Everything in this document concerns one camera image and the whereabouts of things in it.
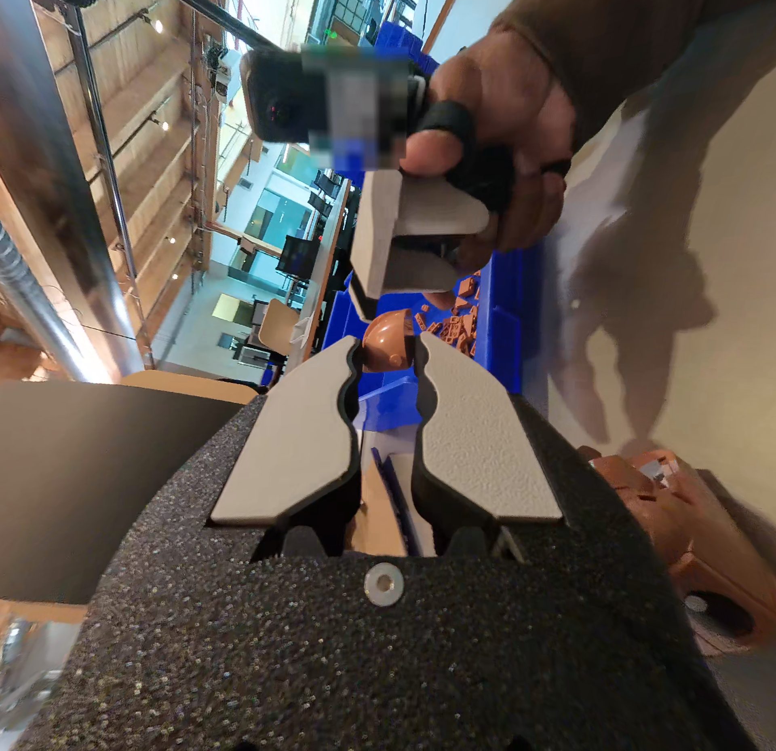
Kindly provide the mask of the brown brick body model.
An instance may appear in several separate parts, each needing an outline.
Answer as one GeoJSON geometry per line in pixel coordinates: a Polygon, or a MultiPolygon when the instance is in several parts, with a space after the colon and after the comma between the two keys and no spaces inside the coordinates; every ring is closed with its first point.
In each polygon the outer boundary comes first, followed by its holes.
{"type": "Polygon", "coordinates": [[[651,540],[705,656],[774,642],[774,569],[688,463],[666,449],[578,451],[651,540]]]}

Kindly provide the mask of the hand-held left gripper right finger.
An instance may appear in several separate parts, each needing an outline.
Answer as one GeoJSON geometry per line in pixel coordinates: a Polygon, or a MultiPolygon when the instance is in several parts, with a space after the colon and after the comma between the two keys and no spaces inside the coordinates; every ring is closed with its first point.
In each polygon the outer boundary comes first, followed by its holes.
{"type": "Polygon", "coordinates": [[[498,523],[562,518],[507,389],[432,334],[416,338],[419,470],[498,523]]]}

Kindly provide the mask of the pile of brown bricks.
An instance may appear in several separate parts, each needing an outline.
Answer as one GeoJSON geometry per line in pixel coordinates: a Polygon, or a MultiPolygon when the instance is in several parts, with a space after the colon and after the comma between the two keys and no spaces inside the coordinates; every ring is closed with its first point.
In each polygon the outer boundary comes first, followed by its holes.
{"type": "Polygon", "coordinates": [[[429,332],[443,343],[472,358],[477,345],[482,272],[464,277],[449,292],[424,294],[413,323],[421,332],[429,332]]]}

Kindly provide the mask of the black computer monitor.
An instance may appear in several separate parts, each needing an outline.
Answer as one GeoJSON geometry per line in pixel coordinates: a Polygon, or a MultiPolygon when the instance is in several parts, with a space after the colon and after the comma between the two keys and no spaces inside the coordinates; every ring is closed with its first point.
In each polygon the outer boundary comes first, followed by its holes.
{"type": "Polygon", "coordinates": [[[276,270],[287,277],[308,282],[314,270],[320,246],[320,237],[304,239],[287,235],[276,270]]]}

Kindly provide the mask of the brown rounded brick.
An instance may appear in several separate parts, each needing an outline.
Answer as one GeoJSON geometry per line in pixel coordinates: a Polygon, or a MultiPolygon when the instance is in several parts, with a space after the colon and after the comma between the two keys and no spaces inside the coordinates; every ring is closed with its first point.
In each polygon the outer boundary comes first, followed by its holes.
{"type": "Polygon", "coordinates": [[[388,311],[376,317],[362,340],[363,370],[393,373],[413,367],[415,333],[410,309],[388,311]]]}

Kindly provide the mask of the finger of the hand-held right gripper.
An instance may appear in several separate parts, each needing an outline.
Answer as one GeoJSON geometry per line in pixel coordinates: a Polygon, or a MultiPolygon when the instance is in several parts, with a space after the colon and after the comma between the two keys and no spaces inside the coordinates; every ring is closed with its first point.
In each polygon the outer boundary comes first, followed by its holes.
{"type": "Polygon", "coordinates": [[[403,176],[398,169],[365,174],[350,256],[350,295],[362,321],[372,321],[377,316],[402,183],[403,176]]]}
{"type": "Polygon", "coordinates": [[[487,207],[446,180],[407,177],[389,249],[389,293],[444,292],[458,280],[461,244],[490,222],[487,207]]]}

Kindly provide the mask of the person's right forearm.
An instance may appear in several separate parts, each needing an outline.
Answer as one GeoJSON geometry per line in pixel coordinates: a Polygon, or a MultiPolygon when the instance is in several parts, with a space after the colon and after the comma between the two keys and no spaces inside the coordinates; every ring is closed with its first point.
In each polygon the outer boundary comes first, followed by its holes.
{"type": "Polygon", "coordinates": [[[699,26],[767,0],[513,0],[513,30],[551,68],[576,113],[574,149],[678,59],[699,26]]]}

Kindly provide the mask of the stack of blue bins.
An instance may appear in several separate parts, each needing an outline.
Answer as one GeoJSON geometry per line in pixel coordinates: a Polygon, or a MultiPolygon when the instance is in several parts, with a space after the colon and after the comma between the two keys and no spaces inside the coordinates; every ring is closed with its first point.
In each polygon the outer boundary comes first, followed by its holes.
{"type": "MultiPolygon", "coordinates": [[[[365,38],[360,40],[357,51],[366,56],[405,57],[414,72],[427,78],[439,67],[434,58],[422,52],[422,39],[396,23],[383,23],[374,42],[369,43],[365,38]]],[[[361,190],[365,182],[367,157],[362,145],[355,146],[352,154],[346,159],[337,159],[335,173],[349,180],[355,189],[361,190]]]]}

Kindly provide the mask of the grey desk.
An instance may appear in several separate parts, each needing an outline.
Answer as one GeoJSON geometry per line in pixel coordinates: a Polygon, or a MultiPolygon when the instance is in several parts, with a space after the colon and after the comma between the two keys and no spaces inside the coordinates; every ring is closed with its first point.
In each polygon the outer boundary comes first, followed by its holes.
{"type": "Polygon", "coordinates": [[[774,569],[774,18],[700,31],[580,150],[527,392],[576,445],[675,451],[774,569]]]}

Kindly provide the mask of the silver ventilation duct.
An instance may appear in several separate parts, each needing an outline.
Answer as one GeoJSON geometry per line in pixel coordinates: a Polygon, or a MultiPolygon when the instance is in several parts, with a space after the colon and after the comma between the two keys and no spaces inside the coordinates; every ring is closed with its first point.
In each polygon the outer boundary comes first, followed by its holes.
{"type": "Polygon", "coordinates": [[[68,378],[82,381],[82,355],[78,345],[3,226],[1,285],[4,297],[9,299],[43,350],[68,378]]]}

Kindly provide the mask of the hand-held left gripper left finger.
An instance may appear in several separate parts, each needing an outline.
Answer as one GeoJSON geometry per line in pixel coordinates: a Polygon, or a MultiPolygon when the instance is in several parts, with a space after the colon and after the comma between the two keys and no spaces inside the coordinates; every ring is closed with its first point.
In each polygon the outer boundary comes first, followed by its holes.
{"type": "Polygon", "coordinates": [[[345,336],[268,394],[213,507],[218,525],[269,526],[360,473],[361,341],[345,336]]]}

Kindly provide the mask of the blue plastic bin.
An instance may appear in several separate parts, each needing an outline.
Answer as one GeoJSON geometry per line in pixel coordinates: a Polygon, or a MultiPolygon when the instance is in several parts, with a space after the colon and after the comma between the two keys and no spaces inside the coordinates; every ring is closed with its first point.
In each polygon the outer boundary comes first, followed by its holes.
{"type": "MultiPolygon", "coordinates": [[[[525,359],[538,350],[543,245],[494,254],[476,278],[479,305],[473,359],[510,392],[522,392],[525,359]]],[[[358,384],[355,427],[386,432],[421,422],[416,408],[418,379],[413,369],[364,373],[358,384]]]]}

